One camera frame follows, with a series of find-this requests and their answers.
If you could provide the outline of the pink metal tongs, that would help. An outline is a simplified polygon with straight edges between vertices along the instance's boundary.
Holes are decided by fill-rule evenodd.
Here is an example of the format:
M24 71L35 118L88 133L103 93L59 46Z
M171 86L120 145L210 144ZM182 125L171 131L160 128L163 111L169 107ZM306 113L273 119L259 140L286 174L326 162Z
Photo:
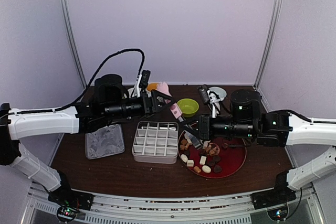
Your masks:
M161 91L162 93L165 93L167 95L171 95L170 91L169 91L169 86L166 82L159 82L157 89L158 91ZM172 114L174 115L174 117L179 121L181 127L182 127L182 122L186 121L186 119L183 117L182 112L179 108L179 106L177 105L177 102L175 102L171 107L170 107L170 111L172 112ZM199 139L190 139L193 146L198 150L201 148L201 142Z

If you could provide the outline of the bunny tin lid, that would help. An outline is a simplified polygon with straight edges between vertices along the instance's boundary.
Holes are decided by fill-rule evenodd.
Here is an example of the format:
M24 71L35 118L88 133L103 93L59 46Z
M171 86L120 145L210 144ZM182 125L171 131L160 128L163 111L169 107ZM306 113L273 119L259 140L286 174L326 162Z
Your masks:
M120 124L85 134L85 155L89 160L121 154L124 151L125 144Z

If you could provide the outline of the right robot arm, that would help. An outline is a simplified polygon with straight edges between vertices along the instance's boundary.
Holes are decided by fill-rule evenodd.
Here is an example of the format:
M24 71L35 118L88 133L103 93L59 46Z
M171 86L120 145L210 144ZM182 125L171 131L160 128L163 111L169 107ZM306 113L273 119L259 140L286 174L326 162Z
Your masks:
M197 148L215 137L245 138L266 147L299 144L329 147L306 164L278 174L273 189L253 193L251 200L255 209L295 200L296 192L303 186L335 172L335 120L308 118L287 109L263 113L261 95L257 91L234 91L230 95L229 116L202 114L181 125L196 137L194 146Z

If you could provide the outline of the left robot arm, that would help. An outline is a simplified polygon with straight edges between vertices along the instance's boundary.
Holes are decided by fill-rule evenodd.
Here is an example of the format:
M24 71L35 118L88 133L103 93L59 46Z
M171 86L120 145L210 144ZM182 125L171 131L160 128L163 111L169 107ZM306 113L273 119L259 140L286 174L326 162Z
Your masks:
M20 140L49 134L87 134L124 120L159 113L175 100L169 92L146 92L149 72L139 75L131 97L122 77L107 74L95 80L94 92L87 103L75 102L64 108L20 110L9 103L1 105L1 165L11 166L40 183L60 205L77 201L66 175L34 156Z

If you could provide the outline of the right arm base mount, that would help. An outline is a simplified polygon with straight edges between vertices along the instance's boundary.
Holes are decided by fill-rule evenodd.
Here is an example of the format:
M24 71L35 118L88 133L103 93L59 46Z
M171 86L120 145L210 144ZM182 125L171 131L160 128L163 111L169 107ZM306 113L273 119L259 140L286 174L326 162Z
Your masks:
M267 215L272 221L285 221L289 216L288 202L296 199L292 190L266 190L251 195L254 209L267 209Z

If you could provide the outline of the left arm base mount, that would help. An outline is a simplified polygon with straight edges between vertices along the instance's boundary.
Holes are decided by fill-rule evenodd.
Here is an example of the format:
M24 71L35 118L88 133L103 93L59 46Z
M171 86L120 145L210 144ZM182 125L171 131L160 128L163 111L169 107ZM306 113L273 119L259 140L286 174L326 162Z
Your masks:
M56 217L62 223L74 221L83 210L90 210L94 195L79 191L72 191L65 196L58 196L55 191L48 191L48 200L59 205Z

